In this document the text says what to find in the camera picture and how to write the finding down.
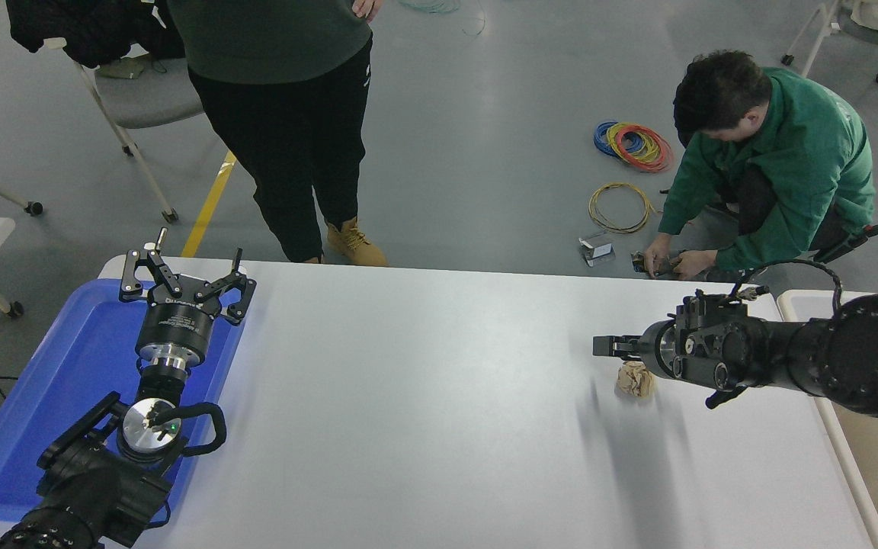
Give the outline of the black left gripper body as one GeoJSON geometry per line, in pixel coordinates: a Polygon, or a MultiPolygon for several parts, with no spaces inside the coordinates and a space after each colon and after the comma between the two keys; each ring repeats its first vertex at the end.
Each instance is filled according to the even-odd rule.
{"type": "Polygon", "coordinates": [[[181,296],[168,292],[168,285],[157,284],[147,291],[149,308],[136,341],[136,353],[153,361],[157,352],[169,350],[185,361],[204,361],[212,334],[219,299],[200,303],[195,294],[205,293],[209,282],[181,279],[181,296]]]}

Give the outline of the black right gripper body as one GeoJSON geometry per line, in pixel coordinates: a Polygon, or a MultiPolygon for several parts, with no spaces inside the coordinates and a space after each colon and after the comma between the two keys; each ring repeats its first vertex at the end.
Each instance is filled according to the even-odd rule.
{"type": "Polygon", "coordinates": [[[649,372],[656,377],[668,377],[668,366],[662,357],[663,336],[668,320],[653,323],[638,339],[638,355],[649,372]]]}

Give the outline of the person's right hand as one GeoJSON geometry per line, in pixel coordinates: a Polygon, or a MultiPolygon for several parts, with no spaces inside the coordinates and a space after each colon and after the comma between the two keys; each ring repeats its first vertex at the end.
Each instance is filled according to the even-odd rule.
{"type": "Polygon", "coordinates": [[[655,238],[644,251],[644,265],[650,278],[657,278],[661,265],[668,260],[672,237],[672,234],[656,233],[655,238]]]}

